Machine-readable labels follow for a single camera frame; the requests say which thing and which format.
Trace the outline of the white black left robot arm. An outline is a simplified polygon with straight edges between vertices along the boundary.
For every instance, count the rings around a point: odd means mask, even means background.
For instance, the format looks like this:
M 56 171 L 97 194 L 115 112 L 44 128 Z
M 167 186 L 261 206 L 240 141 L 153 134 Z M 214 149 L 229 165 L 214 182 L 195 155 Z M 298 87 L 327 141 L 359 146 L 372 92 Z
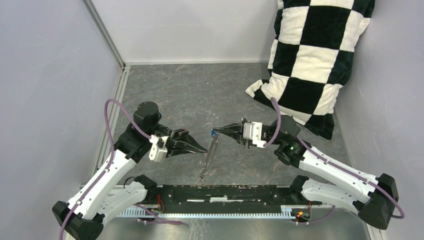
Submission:
M 107 129 L 110 153 L 87 184 L 68 201 L 58 201 L 52 212 L 60 225 L 59 238 L 65 234 L 76 240 L 95 240 L 104 227 L 131 206 L 153 203 L 156 183 L 141 175 L 126 188 L 111 194 L 119 180 L 144 156 L 153 162 L 184 154 L 206 154 L 186 129 L 172 130 L 160 124 L 156 103 L 145 101 L 128 115 L 130 121 L 117 141 Z

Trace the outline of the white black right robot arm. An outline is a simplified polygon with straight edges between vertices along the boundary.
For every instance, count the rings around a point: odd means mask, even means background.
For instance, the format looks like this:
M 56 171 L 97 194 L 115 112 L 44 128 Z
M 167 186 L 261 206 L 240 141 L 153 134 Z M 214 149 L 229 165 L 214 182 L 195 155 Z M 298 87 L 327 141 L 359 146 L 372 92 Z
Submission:
M 348 166 L 318 150 L 298 137 L 300 127 L 291 116 L 281 115 L 271 125 L 249 121 L 215 127 L 213 131 L 236 140 L 246 148 L 277 145 L 274 154 L 285 165 L 321 178 L 322 183 L 297 176 L 289 189 L 289 199 L 295 204 L 321 202 L 348 210 L 368 225 L 386 230 L 399 206 L 395 179 L 382 173 L 376 176 Z

